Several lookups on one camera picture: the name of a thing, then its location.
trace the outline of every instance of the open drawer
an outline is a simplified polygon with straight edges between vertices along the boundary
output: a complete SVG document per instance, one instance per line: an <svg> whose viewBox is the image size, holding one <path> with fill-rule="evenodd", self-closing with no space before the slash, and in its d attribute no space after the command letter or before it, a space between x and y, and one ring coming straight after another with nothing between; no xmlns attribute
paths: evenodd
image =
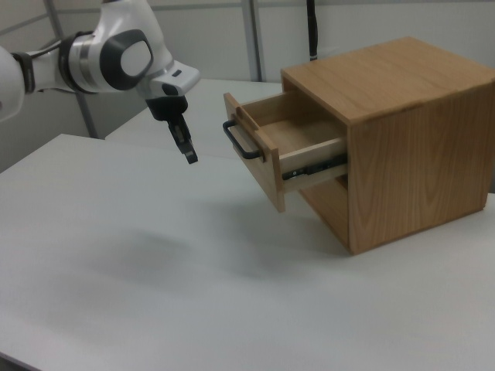
<svg viewBox="0 0 495 371"><path fill-rule="evenodd" d="M284 194L347 174L345 125L298 90L239 104L224 131L279 212Z"/></svg>

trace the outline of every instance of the black cable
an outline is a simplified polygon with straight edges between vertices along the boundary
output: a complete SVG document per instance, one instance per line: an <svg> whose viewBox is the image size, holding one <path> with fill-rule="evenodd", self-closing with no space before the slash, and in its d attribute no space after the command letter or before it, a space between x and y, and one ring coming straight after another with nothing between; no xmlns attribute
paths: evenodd
<svg viewBox="0 0 495 371"><path fill-rule="evenodd" d="M316 22L315 0L306 0L308 8L309 60L318 59L318 23Z"/></svg>
<svg viewBox="0 0 495 371"><path fill-rule="evenodd" d="M39 56L42 56L42 55L45 55L55 49L58 49L60 46L60 40L57 41L56 43L54 43L52 46L46 48L46 49L43 49L43 50L40 50L38 53L35 53L35 54L31 54L31 58L35 59Z"/></svg>

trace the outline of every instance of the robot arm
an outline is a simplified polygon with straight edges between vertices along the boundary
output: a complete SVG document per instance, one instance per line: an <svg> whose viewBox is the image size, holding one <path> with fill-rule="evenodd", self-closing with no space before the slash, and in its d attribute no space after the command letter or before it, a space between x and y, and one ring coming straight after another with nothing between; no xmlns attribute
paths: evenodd
<svg viewBox="0 0 495 371"><path fill-rule="evenodd" d="M167 121L189 163L197 161L183 119L184 94L198 70L172 58L146 0L103 0L94 32L79 32L32 53L0 48L0 121L19 112L25 94L62 89L84 94L135 88L153 117Z"/></svg>

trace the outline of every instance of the wood grain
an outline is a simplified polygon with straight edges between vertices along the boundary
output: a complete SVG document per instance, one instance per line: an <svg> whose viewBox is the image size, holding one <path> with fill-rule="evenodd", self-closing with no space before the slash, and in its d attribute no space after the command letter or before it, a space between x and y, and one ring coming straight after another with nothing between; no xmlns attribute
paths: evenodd
<svg viewBox="0 0 495 371"><path fill-rule="evenodd" d="M495 71L413 38L359 49L282 71L284 89L297 87L346 124L470 90Z"/></svg>
<svg viewBox="0 0 495 371"><path fill-rule="evenodd" d="M337 155L346 153L347 139L336 138L331 141L325 141L317 145L312 145L299 149L298 151L290 152L286 155L280 155L280 168L282 174L302 168L308 164L317 164Z"/></svg>
<svg viewBox="0 0 495 371"><path fill-rule="evenodd" d="M266 124L261 129L277 145L280 155L346 136L338 123L321 114L291 117Z"/></svg>
<svg viewBox="0 0 495 371"><path fill-rule="evenodd" d="M494 97L491 83L350 128L354 253L484 207L495 148Z"/></svg>
<svg viewBox="0 0 495 371"><path fill-rule="evenodd" d="M270 199L271 203L273 203L275 208L280 213L284 212L285 198L280 161L278 160L278 148L276 148L270 138L268 138L264 133L253 128L252 118L249 117L240 104L230 94L225 94L224 98L229 118L234 119L239 125L241 125L241 127L248 134L249 138L263 151L265 160L263 161L261 158L246 160L242 158L239 152L237 154L256 179L260 187L263 189L267 197ZM241 136L236 136L236 139L242 145L248 145L248 143Z"/></svg>

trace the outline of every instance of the cabinet side panel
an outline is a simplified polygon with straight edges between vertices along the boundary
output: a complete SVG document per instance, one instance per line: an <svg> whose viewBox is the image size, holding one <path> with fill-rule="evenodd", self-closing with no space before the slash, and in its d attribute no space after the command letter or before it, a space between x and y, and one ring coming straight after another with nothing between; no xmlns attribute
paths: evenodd
<svg viewBox="0 0 495 371"><path fill-rule="evenodd" d="M493 168L493 85L353 126L354 253L481 210Z"/></svg>
<svg viewBox="0 0 495 371"><path fill-rule="evenodd" d="M338 180L332 179L300 192L306 202L349 250L347 189Z"/></svg>

